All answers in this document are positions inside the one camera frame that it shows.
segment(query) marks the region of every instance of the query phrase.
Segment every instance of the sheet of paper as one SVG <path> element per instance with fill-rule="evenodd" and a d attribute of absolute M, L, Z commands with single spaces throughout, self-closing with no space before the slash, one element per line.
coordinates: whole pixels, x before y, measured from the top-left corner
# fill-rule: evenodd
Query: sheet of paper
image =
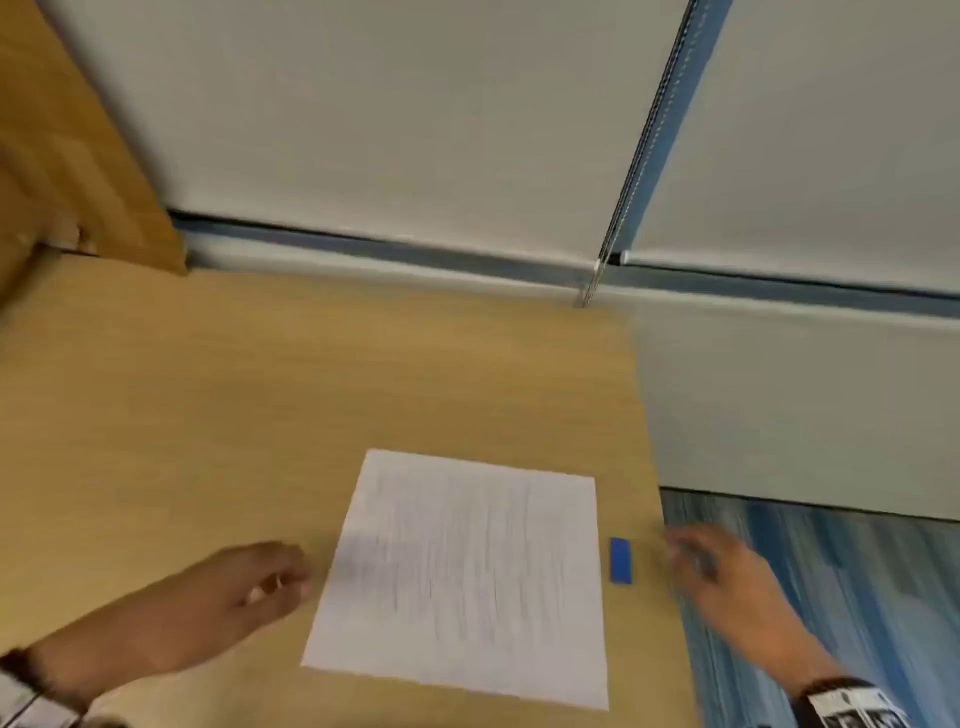
<path fill-rule="evenodd" d="M 370 450 L 303 664 L 608 710 L 593 478 Z"/>

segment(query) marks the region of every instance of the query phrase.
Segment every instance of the hand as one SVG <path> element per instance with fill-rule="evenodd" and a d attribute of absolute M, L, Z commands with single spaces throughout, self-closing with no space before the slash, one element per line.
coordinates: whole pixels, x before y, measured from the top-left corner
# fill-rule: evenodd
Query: hand
<path fill-rule="evenodd" d="M 85 710 L 134 680 L 216 657 L 309 593 L 310 568 L 297 546 L 227 548 L 40 640 L 30 656 L 54 697 Z"/>
<path fill-rule="evenodd" d="M 722 528 L 706 524 L 670 531 L 667 542 L 675 577 L 707 624 L 791 698 L 820 680 L 847 676 L 806 630 L 759 554 Z M 693 557 L 697 551 L 712 558 L 712 575 L 698 569 Z"/>

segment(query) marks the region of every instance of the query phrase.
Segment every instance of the blue carpet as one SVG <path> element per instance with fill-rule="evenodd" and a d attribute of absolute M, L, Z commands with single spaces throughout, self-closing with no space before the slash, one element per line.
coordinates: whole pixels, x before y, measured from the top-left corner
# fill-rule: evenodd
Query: blue carpet
<path fill-rule="evenodd" d="M 718 523 L 770 562 L 807 627 L 917 728 L 960 726 L 960 523 L 662 491 L 668 525 Z M 684 605 L 707 728 L 792 726 L 786 696 Z"/>

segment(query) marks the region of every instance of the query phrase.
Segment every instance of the blue eraser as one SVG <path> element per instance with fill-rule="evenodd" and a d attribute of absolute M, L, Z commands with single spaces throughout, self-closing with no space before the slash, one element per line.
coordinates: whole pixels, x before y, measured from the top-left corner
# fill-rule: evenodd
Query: blue eraser
<path fill-rule="evenodd" d="M 614 584 L 634 583 L 634 557 L 626 539 L 610 539 L 610 580 Z"/>

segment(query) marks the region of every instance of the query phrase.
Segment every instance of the wooden table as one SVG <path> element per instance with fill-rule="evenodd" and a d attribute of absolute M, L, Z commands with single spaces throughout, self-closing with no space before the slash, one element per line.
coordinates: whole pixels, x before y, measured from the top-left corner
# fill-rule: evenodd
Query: wooden table
<path fill-rule="evenodd" d="M 368 448 L 596 478 L 611 710 L 299 667 L 316 601 L 100 704 L 137 728 L 694 726 L 633 353 L 602 310 L 66 257 L 0 317 L 1 644 L 229 544 L 328 569 Z M 601 548 L 604 570 L 607 549 Z"/>

